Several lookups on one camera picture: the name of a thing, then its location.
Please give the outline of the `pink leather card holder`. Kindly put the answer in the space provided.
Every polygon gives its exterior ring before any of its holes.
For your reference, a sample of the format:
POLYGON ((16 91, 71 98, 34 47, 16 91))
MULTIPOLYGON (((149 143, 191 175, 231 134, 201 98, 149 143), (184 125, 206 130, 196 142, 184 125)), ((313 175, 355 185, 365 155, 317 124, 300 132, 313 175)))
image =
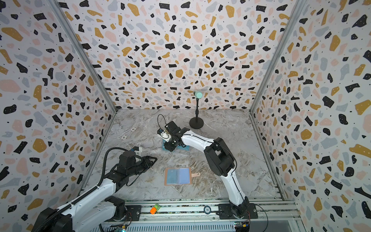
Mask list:
POLYGON ((165 186, 190 185, 192 179, 200 177, 201 173, 192 173, 188 168, 166 168, 165 169, 165 186))

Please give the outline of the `orange green small tool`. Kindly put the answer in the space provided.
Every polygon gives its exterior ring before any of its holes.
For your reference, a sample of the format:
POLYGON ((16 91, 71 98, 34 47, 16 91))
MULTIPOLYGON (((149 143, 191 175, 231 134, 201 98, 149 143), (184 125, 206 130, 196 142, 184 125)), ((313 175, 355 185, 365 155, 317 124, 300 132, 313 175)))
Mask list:
POLYGON ((156 214, 159 210, 160 210, 161 206, 159 204, 155 204, 151 210, 150 210, 150 214, 154 215, 156 214))

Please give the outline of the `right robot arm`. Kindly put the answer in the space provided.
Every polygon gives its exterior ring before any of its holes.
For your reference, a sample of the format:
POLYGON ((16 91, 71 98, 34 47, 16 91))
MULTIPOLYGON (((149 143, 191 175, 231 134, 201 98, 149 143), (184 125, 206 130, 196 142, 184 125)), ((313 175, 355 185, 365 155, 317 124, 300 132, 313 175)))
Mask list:
POLYGON ((236 176, 237 161, 224 140, 203 137, 188 128, 180 128, 173 121, 165 130, 169 136, 165 139, 165 149, 172 152, 178 146, 189 146, 203 152, 210 169, 221 178, 227 190, 232 214, 239 218, 245 216, 250 203, 236 176))

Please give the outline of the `black microphone stand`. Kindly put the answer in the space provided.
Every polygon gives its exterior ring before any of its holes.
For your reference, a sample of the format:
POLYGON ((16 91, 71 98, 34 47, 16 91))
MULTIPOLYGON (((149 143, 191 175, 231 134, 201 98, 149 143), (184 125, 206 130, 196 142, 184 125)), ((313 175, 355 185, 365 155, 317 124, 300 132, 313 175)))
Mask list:
POLYGON ((196 99, 196 110, 195 110, 195 117, 193 117, 190 121, 189 121, 189 125, 191 128, 193 129, 200 129, 204 126, 204 121, 203 119, 201 119, 199 117, 199 100, 200 99, 196 99))

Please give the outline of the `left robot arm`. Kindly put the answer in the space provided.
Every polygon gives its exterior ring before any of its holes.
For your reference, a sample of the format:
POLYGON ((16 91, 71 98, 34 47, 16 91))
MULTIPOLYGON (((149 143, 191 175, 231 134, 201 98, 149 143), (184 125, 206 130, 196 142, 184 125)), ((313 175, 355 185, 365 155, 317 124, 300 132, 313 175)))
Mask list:
POLYGON ((114 194, 122 187, 129 187, 129 179, 145 173, 157 162, 157 158, 141 157, 134 150, 122 151, 118 163, 108 173, 102 173, 98 184, 56 209, 49 207, 43 210, 32 231, 88 232, 107 220, 132 220, 125 200, 114 194))

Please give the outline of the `clear acrylic card stand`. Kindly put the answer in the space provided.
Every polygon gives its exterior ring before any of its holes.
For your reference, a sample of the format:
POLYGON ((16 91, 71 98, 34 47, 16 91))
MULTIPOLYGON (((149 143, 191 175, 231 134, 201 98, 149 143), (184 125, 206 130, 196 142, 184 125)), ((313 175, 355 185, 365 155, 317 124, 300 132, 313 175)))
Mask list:
POLYGON ((168 139, 162 138, 162 149, 168 152, 186 152, 190 151, 190 146, 182 146, 177 143, 176 140, 171 137, 168 139))

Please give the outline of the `mint green microphone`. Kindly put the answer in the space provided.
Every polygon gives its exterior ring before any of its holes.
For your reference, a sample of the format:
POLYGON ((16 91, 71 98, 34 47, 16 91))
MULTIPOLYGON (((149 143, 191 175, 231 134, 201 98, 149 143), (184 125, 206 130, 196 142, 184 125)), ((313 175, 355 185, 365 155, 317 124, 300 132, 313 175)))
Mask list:
POLYGON ((203 97, 203 93, 200 91, 195 91, 194 96, 196 97, 196 99, 201 99, 203 97))

